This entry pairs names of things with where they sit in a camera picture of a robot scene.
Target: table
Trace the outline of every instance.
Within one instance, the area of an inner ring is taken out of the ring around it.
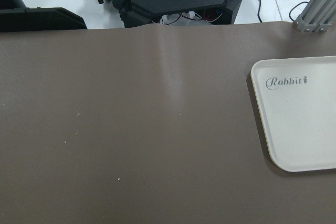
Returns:
[[[79,16],[83,17],[89,29],[95,28],[123,28],[118,10],[111,4],[99,5],[97,0],[23,0],[27,7],[64,7]],[[298,3],[309,0],[261,0],[260,16],[263,21],[288,21],[288,13]],[[299,15],[305,6],[296,8],[292,15]],[[239,9],[236,24],[258,23],[257,18],[258,1],[243,0]],[[181,19],[172,25],[195,26],[209,25],[207,22],[194,22],[192,20]]]

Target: plastic tray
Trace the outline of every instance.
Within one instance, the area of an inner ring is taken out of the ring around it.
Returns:
[[[262,60],[251,78],[274,163],[336,168],[336,56]]]

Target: brown desk mat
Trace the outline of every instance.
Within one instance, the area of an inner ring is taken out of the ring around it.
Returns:
[[[272,163],[249,77],[336,55],[335,26],[10,33],[0,49],[1,224],[336,223],[336,171]]]

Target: wire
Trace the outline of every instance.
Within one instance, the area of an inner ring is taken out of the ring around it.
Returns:
[[[258,6],[258,13],[257,13],[257,16],[258,16],[258,19],[259,19],[260,23],[262,23],[263,21],[262,21],[261,18],[260,18],[261,0],[258,0],[258,1],[259,1],[259,6]]]
[[[172,24],[172,23],[175,23],[175,22],[178,21],[181,17],[182,17],[182,13],[180,13],[179,17],[178,17],[176,20],[174,20],[173,22],[170,22],[170,23],[168,23],[168,24],[166,24],[166,25],[168,26],[168,25],[170,25],[170,24]]]
[[[275,0],[275,3],[276,3],[276,5],[277,5],[277,8],[278,8],[278,12],[279,12],[279,15],[280,15],[281,21],[283,21],[283,17],[282,17],[281,11],[280,11],[280,7],[279,7],[278,0]]]
[[[203,11],[203,19],[204,20],[209,20],[210,16],[205,16],[206,10]]]
[[[297,4],[296,6],[294,6],[294,7],[292,8],[292,10],[290,10],[288,16],[289,16],[289,18],[290,18],[293,22],[295,22],[295,20],[294,20],[294,19],[292,18],[292,16],[291,16],[293,10],[294,10],[296,7],[298,7],[299,5],[307,4],[307,3],[308,3],[307,1],[303,1],[303,2],[301,2],[301,3],[299,3],[299,4]]]
[[[222,17],[223,13],[221,13],[217,18],[215,18],[214,20],[206,20],[207,22],[211,23],[211,22],[215,22],[216,20],[218,20],[220,17]]]
[[[195,13],[195,15],[196,15],[197,17],[199,17],[200,19],[189,18],[189,17],[186,17],[186,16],[184,16],[184,15],[182,15],[182,18],[186,18],[186,19],[194,20],[194,21],[200,21],[200,20],[203,20],[203,19],[200,17],[200,15],[198,15],[197,13]]]

